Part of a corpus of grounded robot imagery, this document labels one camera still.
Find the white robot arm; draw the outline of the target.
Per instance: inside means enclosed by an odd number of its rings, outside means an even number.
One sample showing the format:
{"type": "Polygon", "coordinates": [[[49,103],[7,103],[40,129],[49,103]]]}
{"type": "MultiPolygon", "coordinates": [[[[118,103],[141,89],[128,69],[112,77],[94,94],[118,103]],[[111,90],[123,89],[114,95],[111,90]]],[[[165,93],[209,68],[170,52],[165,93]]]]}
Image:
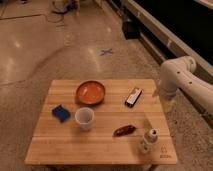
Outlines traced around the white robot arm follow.
{"type": "Polygon", "coordinates": [[[160,66],[158,92],[172,99],[180,88],[213,114],[213,85],[194,75],[197,64],[193,57],[183,56],[164,61],[160,66]]]}

